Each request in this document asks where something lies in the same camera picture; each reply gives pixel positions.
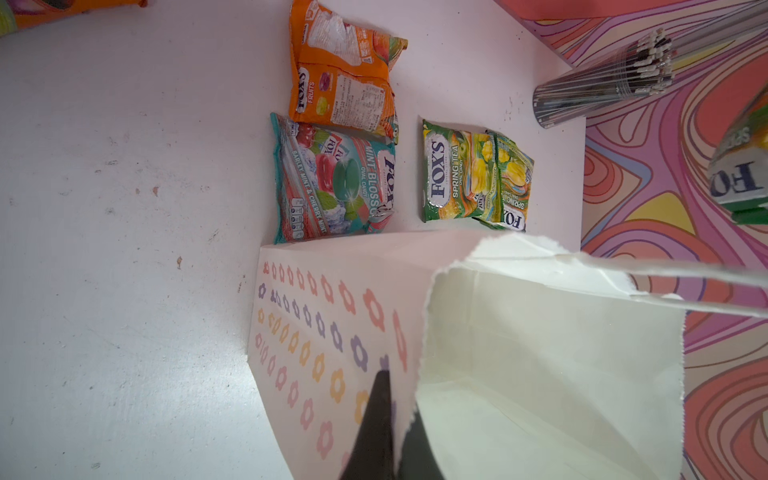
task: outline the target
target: candy bag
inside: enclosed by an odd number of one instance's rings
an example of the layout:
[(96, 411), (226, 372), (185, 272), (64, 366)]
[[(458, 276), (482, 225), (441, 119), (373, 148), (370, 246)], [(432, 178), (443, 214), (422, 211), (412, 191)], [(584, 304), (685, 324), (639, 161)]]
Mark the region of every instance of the candy bag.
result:
[(475, 185), (486, 180), (472, 179), (472, 134), (441, 127), (424, 120), (424, 162), (426, 166), (424, 220), (478, 217), (472, 193)]
[(501, 176), (503, 209), (500, 224), (512, 230), (525, 232), (534, 162), (505, 135), (493, 131), (487, 132), (493, 134), (498, 150), (497, 162)]
[(272, 114), (275, 243), (379, 232), (392, 214), (395, 148)]
[(712, 157), (710, 196), (737, 224), (768, 224), (768, 84), (734, 121)]
[(290, 32), (291, 119), (357, 128), (397, 143), (389, 69), (408, 41), (347, 24), (316, 0), (295, 0)]
[(147, 0), (0, 0), (0, 36), (94, 8), (147, 6)]
[(499, 195), (501, 175), (496, 161), (493, 134), (472, 136), (472, 191), (469, 196), (478, 203), (478, 218), (488, 222), (502, 221), (502, 198)]

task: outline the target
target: green oval candy illustration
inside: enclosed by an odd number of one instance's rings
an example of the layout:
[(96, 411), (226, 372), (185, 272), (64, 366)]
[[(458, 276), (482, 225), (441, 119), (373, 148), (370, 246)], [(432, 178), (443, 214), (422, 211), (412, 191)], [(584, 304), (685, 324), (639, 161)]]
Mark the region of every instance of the green oval candy illustration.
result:
[(346, 189), (349, 192), (349, 199), (357, 197), (360, 192), (360, 166), (352, 159), (346, 165)]
[(352, 199), (346, 188), (346, 166), (342, 162), (333, 168), (333, 194), (342, 202)]

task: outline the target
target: orange candy bag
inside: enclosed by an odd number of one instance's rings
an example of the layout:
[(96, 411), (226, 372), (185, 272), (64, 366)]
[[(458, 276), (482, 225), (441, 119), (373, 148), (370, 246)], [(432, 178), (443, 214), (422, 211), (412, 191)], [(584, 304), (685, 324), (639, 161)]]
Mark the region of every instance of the orange candy bag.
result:
[(0, 36), (45, 22), (119, 5), (147, 6), (147, 0), (0, 0)]
[(352, 127), (397, 143), (389, 70), (408, 41), (345, 23), (316, 0), (290, 14), (293, 121)]

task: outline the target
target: white surface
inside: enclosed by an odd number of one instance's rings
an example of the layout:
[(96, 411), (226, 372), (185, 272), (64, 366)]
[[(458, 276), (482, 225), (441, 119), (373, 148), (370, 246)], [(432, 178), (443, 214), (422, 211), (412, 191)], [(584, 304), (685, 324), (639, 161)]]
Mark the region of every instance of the white surface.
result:
[[(0, 38), (3, 479), (289, 477), (245, 344), (290, 5), (155, 4)], [(393, 230), (475, 226), (418, 220), (421, 115), (517, 140), (529, 231), (578, 248), (584, 122), (530, 106), (562, 61), (491, 0), (327, 5), (411, 42)]]

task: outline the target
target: paper bag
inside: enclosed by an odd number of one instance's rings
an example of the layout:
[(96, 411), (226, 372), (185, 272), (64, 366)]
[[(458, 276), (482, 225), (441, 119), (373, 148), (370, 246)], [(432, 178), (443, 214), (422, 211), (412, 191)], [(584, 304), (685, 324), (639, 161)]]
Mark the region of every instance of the paper bag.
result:
[(445, 478), (678, 478), (685, 309), (738, 307), (625, 271), (741, 278), (464, 230), (262, 247), (260, 265), (248, 361), (299, 480), (341, 475), (379, 370), (394, 465), (418, 401)]

